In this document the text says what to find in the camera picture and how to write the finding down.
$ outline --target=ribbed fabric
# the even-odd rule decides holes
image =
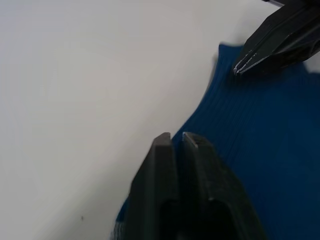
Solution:
[[[241,47],[219,46],[215,75],[183,132],[206,137],[243,183],[270,240],[320,238],[320,76],[303,64],[235,83]]]

